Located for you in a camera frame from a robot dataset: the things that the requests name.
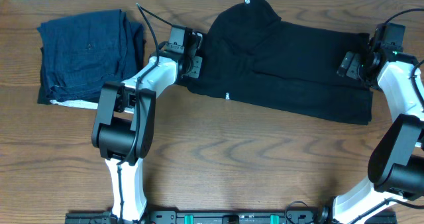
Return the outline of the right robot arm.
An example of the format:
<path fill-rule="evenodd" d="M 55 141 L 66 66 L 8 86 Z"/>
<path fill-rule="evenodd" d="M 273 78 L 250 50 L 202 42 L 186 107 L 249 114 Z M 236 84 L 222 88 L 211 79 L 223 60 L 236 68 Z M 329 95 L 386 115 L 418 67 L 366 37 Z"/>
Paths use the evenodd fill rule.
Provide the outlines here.
<path fill-rule="evenodd" d="M 382 91 L 393 123 L 370 156 L 367 176 L 325 205 L 316 223 L 395 223 L 382 211 L 412 208 L 423 196 L 423 158 L 413 153 L 423 148 L 422 63 L 403 51 L 404 33 L 403 25 L 379 24 L 368 53 L 347 52 L 337 71 Z"/>

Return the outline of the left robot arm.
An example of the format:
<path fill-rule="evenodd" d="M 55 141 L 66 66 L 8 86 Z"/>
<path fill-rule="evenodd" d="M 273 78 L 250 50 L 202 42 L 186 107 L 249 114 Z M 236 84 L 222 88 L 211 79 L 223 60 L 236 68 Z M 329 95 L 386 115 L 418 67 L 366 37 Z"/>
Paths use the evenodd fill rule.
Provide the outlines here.
<path fill-rule="evenodd" d="M 154 136 L 156 100 L 182 78 L 198 78 L 205 34 L 174 25 L 133 77 L 101 89 L 91 140 L 109 169 L 114 204 L 104 223 L 139 223 L 146 210 L 143 160 Z"/>

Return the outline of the black polo shirt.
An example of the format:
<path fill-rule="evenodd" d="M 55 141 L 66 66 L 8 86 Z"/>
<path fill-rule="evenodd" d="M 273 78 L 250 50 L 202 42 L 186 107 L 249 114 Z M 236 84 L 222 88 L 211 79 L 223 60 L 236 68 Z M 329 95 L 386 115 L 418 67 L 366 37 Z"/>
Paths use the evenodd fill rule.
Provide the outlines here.
<path fill-rule="evenodd" d="M 192 93 L 367 125 L 372 92 L 337 74 L 346 53 L 366 52 L 368 34 L 283 21 L 266 0 L 244 0 L 223 11 L 202 46 Z"/>

